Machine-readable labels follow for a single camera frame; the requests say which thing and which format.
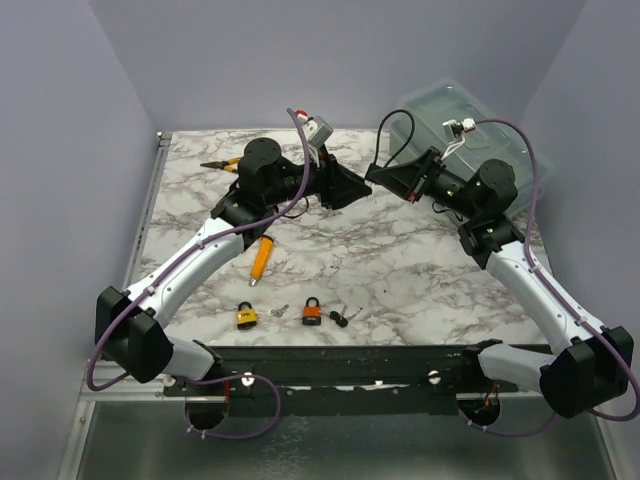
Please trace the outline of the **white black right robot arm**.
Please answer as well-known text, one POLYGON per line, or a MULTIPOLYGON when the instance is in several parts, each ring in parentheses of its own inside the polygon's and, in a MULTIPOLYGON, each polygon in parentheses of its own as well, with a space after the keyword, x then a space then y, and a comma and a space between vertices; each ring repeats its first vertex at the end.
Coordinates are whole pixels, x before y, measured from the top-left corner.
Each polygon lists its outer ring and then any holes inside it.
POLYGON ((490 159, 470 179, 450 172, 438 150, 396 166, 371 164, 368 181, 414 203, 427 195, 466 221, 460 243, 478 266, 503 284, 534 320, 550 353, 486 341, 460 367, 460 379, 480 392, 495 380, 543 395, 558 415, 573 418, 622 396, 631 381, 634 341, 622 327, 609 328, 579 306, 531 252, 505 211, 515 200, 515 173, 490 159))

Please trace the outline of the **silver padlock keys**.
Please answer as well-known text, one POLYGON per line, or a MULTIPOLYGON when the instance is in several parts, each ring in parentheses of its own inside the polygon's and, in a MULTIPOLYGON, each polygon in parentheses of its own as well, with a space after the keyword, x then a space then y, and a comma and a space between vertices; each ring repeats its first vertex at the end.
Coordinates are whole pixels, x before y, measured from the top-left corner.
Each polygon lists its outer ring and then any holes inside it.
POLYGON ((269 316, 272 318, 282 318, 288 309, 289 309, 288 304, 285 304, 280 308, 271 309, 269 311, 269 316))

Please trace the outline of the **orange padlock with keys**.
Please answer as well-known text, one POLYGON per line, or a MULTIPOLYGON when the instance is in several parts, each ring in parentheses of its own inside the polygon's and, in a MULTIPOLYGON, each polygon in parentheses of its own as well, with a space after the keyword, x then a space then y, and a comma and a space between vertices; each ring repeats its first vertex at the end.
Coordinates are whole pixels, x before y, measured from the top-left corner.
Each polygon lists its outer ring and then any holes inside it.
POLYGON ((322 311, 319 299, 308 297, 303 308, 302 324, 304 326, 318 326, 321 322, 322 311))

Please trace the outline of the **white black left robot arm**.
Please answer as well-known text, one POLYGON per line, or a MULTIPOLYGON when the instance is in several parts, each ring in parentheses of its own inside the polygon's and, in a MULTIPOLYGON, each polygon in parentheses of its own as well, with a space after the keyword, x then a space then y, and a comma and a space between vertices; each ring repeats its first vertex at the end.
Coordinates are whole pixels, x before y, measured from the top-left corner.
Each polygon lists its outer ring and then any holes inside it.
POLYGON ((225 263, 244 253, 280 215, 303 197, 338 210, 371 193, 362 177, 320 149, 302 165, 286 159, 271 138, 250 141, 237 164, 238 178, 198 232, 161 267, 119 291, 98 297, 95 342, 140 383, 160 374, 187 378, 201 395, 222 380, 213 353, 195 341, 171 339, 165 328, 183 303, 225 263))

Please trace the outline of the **yellow padlock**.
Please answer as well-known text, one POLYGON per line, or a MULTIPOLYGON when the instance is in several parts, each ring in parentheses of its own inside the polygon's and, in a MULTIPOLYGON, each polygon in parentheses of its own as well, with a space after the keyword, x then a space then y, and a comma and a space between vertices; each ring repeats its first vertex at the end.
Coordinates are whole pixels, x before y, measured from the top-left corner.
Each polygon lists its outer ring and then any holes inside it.
POLYGON ((238 304, 236 312, 236 328, 240 331, 249 330, 258 324, 258 315, 250 302, 238 304))

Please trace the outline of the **black headed padlock keys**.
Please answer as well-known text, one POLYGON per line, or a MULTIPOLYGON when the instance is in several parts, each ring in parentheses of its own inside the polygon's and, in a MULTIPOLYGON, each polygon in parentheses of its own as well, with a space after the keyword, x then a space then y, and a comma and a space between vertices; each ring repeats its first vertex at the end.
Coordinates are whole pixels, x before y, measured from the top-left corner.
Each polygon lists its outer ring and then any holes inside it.
POLYGON ((340 328, 346 328, 349 325, 349 322, 353 320, 361 311, 362 308, 359 307, 354 313, 347 315, 346 308, 343 307, 341 311, 331 310, 329 313, 329 318, 340 328))

